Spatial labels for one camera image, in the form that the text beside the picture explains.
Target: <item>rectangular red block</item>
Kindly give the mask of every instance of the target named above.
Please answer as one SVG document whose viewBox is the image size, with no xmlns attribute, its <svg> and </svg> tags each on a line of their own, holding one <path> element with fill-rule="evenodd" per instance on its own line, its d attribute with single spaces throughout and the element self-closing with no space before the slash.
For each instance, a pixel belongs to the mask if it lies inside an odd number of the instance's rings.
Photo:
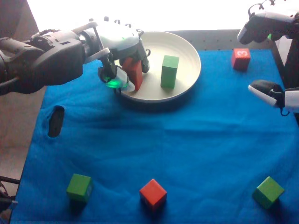
<svg viewBox="0 0 299 224">
<path fill-rule="evenodd" d="M 134 62 L 131 57 L 128 57 L 123 63 L 122 69 L 127 73 L 130 81 L 134 84 L 135 91 L 138 91 L 142 84 L 141 61 Z"/>
<path fill-rule="evenodd" d="M 149 206 L 152 211 L 157 210 L 165 201 L 167 192 L 161 185 L 152 179 L 140 191 L 141 199 Z"/>
<path fill-rule="evenodd" d="M 232 67 L 236 70 L 246 71 L 250 58 L 249 49 L 234 49 L 231 58 Z"/>
</svg>

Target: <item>table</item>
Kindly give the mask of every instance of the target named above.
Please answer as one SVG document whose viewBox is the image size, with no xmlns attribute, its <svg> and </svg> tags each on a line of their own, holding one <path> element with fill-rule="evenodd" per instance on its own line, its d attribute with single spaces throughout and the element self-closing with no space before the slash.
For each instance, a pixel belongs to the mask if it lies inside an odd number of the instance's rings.
<svg viewBox="0 0 299 224">
<path fill-rule="evenodd" d="M 251 50 L 246 73 L 232 51 L 200 51 L 202 71 L 178 101 L 146 106 L 124 101 L 100 83 L 97 66 L 62 86 L 48 87 L 16 200 L 12 223 L 297 223 L 299 130 L 254 97 L 256 79 L 282 84 L 271 51 Z M 55 106 L 65 110 L 61 133 L 47 136 Z M 73 173 L 94 190 L 73 213 L 66 188 Z M 286 192 L 274 211 L 251 197 L 267 177 Z M 139 189 L 152 178 L 167 191 L 151 216 Z"/>
</svg>

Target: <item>green cube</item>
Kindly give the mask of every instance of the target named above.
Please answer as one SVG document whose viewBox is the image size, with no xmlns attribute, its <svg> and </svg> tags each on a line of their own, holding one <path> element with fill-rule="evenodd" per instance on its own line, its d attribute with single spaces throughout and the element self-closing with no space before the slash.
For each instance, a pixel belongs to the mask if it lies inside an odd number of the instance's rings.
<svg viewBox="0 0 299 224">
<path fill-rule="evenodd" d="M 161 87 L 174 88 L 176 83 L 177 69 L 179 58 L 165 55 L 162 65 Z"/>
<path fill-rule="evenodd" d="M 70 199 L 86 203 L 88 202 L 92 190 L 93 183 L 90 177 L 73 174 L 66 192 Z"/>
<path fill-rule="evenodd" d="M 267 177 L 254 191 L 253 198 L 265 209 L 270 208 L 279 196 L 284 193 L 284 189 L 271 177 Z"/>
</svg>

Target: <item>floor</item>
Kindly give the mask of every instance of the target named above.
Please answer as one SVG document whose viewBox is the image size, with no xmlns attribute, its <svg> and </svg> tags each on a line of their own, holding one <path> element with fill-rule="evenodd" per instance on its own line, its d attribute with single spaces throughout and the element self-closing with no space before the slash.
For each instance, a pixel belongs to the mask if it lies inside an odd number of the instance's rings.
<svg viewBox="0 0 299 224">
<path fill-rule="evenodd" d="M 1 27 L 0 37 L 12 37 L 19 41 L 28 39 L 36 33 L 37 26 L 25 0 L 0 0 Z M 9 93 L 0 96 L 0 175 L 20 179 L 28 148 L 30 145 L 36 118 L 41 107 L 45 87 L 40 91 L 24 95 Z M 18 185 L 5 183 L 8 194 L 15 195 Z M 10 211 L 0 217 L 8 218 Z"/>
</svg>

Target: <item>white plate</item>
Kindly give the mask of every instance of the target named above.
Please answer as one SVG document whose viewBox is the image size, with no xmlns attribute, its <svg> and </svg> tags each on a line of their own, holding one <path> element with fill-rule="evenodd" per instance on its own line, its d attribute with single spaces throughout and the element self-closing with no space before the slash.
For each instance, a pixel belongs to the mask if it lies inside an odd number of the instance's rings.
<svg viewBox="0 0 299 224">
<path fill-rule="evenodd" d="M 139 91 L 122 92 L 122 95 L 139 102 L 157 103 L 175 99 L 189 90 L 199 77 L 201 62 L 195 48 L 185 39 L 167 32 L 145 32 L 143 45 L 150 49 L 150 70 L 143 74 Z M 179 57 L 174 89 L 160 86 L 164 55 Z"/>
</svg>

